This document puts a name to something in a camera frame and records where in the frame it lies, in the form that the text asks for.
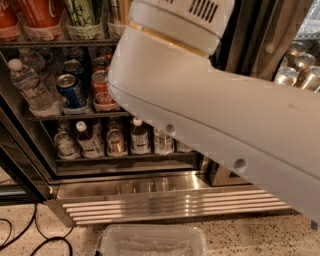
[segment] vent grille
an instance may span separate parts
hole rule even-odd
[[[162,0],[162,2],[166,2],[166,3],[168,3],[168,4],[173,4],[173,1],[174,1],[174,0]]]
[[[218,5],[210,0],[193,0],[189,13],[211,23],[218,9]]]

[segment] clear plastic container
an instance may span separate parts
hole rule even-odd
[[[103,256],[205,256],[199,228],[173,225],[110,225],[103,234]]]

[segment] bottle cap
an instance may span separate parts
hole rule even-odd
[[[83,122],[83,121],[78,122],[78,123],[76,124],[76,127],[77,127],[77,130],[78,130],[79,132],[83,132],[83,131],[85,131],[85,130],[87,129],[87,125],[86,125],[85,122]]]
[[[27,52],[30,52],[31,49],[30,48],[27,48],[27,47],[23,47],[23,48],[18,48],[18,51],[20,53],[27,53]]]
[[[142,125],[142,120],[135,117],[135,118],[133,118],[133,124],[135,126],[140,126],[140,125]]]
[[[8,62],[8,66],[13,71],[19,71],[22,69],[22,62],[19,59],[12,59]]]

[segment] beverage refrigerator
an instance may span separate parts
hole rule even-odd
[[[236,0],[221,44],[210,57],[212,65],[272,81],[293,40],[317,39],[317,33],[297,34],[311,5],[312,0]],[[43,202],[66,226],[289,208],[196,151],[158,155],[152,145],[152,153],[145,155],[129,150],[121,158],[59,159],[54,145],[58,120],[99,118],[103,124],[119,116],[129,134],[132,115],[120,110],[35,117],[12,85],[6,61],[20,47],[76,46],[94,52],[102,46],[115,48],[117,42],[0,42],[0,171],[6,173],[0,176],[5,177],[0,204]]]

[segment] blue can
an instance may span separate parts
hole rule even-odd
[[[77,60],[67,60],[63,64],[63,74],[72,74],[82,81],[82,86],[85,94],[88,95],[90,81],[88,80],[81,63]]]
[[[68,101],[68,108],[76,109],[87,105],[82,83],[74,75],[65,74],[57,79],[57,90]]]

